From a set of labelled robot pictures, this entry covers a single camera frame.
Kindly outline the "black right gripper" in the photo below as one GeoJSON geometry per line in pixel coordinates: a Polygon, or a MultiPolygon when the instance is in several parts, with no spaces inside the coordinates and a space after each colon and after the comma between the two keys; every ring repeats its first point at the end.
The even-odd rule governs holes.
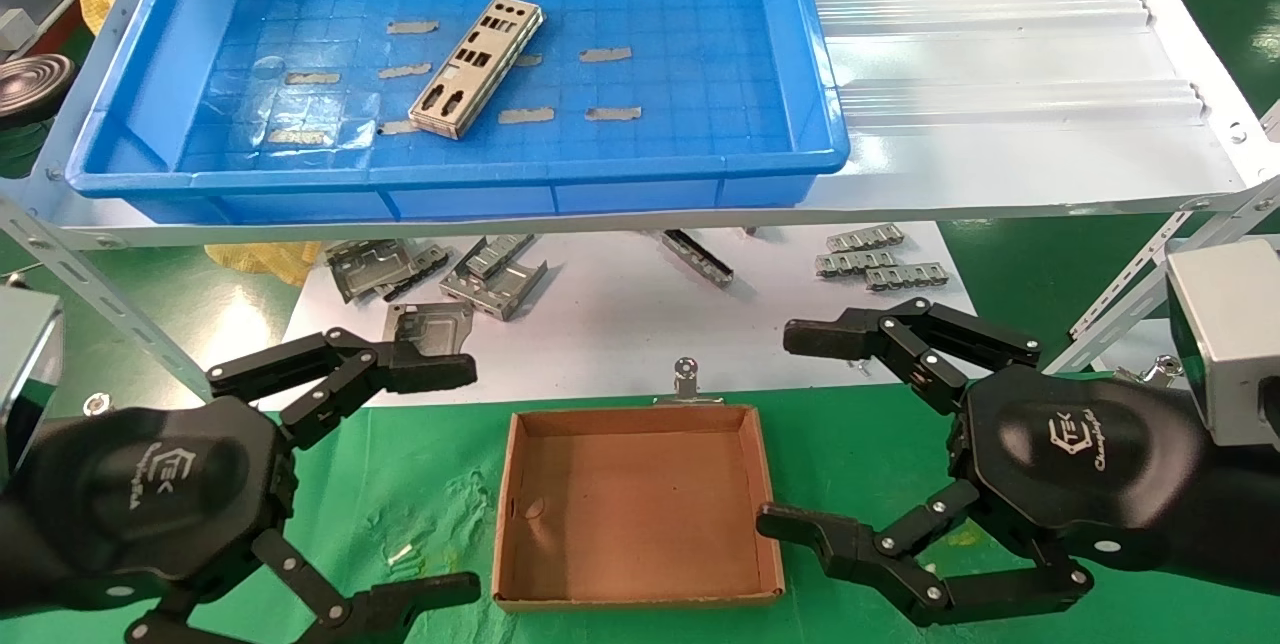
{"type": "Polygon", "coordinates": [[[786,321],[783,348],[878,360],[937,414],[957,412],[954,472],[975,487],[954,481],[883,531],[773,502],[756,513],[760,535],[809,548],[824,576],[877,590],[919,627],[1064,612],[1094,586],[1068,556],[1277,593],[1277,452],[1216,444],[1188,392],[1046,376],[1029,369],[1029,337],[923,297],[786,321]],[[947,356],[993,374],[968,388],[947,356]],[[1033,567],[941,577],[918,562],[974,506],[1033,567]]]}

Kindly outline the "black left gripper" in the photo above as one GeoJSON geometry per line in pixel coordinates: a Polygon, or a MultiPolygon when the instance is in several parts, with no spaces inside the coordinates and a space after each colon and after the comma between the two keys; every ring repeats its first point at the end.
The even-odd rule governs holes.
{"type": "Polygon", "coordinates": [[[334,328],[215,365],[206,379],[216,398],[244,403],[308,389],[280,412],[282,431],[232,399],[44,423],[3,488],[4,612],[164,597],[128,627],[127,643],[239,643],[188,617],[196,598],[224,597],[261,563],[314,613],[297,643],[403,643],[419,616],[479,600],[474,572],[340,597],[280,531],[298,484],[291,446],[316,446],[380,392],[474,384],[470,353],[425,356],[408,342],[334,328]]]}

